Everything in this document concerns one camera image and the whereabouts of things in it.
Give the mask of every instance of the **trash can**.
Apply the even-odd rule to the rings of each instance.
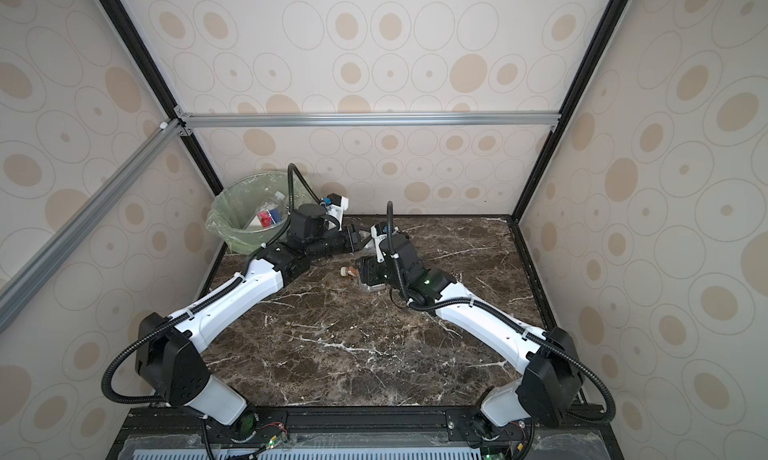
[[[294,206],[314,203],[312,196],[296,177],[293,177],[293,183]],[[265,172],[243,178],[216,196],[210,206],[205,229],[223,238],[233,252],[253,253],[261,244],[272,238],[272,235],[286,221],[283,217],[281,222],[266,228],[253,226],[248,227],[247,230],[244,228],[257,213],[256,208],[275,192],[281,192],[286,196],[287,209],[288,174]]]

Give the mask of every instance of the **vent grille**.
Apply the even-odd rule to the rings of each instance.
[[[216,460],[252,453],[252,448],[224,448]],[[136,450],[133,460],[207,460],[202,448]],[[468,447],[424,448],[294,448],[276,449],[259,455],[259,460],[480,460],[480,451]]]

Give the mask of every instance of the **brown marble surface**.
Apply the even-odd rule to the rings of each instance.
[[[346,222],[370,227],[372,217]],[[498,218],[396,218],[428,264],[484,300],[541,326],[506,223]],[[227,254],[213,287],[242,267]],[[203,354],[213,374],[256,405],[467,405],[518,377],[474,336],[394,306],[341,277],[352,256],[315,262],[256,305]]]

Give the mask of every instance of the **plastic bottle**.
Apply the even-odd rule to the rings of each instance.
[[[282,222],[285,198],[283,192],[275,192],[267,198],[256,208],[254,217],[246,225],[245,230],[259,230]]]

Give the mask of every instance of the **wallpaper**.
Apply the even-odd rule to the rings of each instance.
[[[0,0],[0,289],[164,117],[92,0]]]
[[[201,128],[224,186],[294,163],[350,214],[509,214],[548,125],[398,128]]]
[[[220,240],[212,196],[174,140],[0,334],[0,458],[100,460],[130,406],[101,395],[107,364],[151,312],[191,303]],[[150,388],[129,358],[113,385]]]
[[[633,0],[523,219],[626,458],[768,451],[766,26],[768,0]]]
[[[195,113],[558,110],[608,0],[125,0]]]

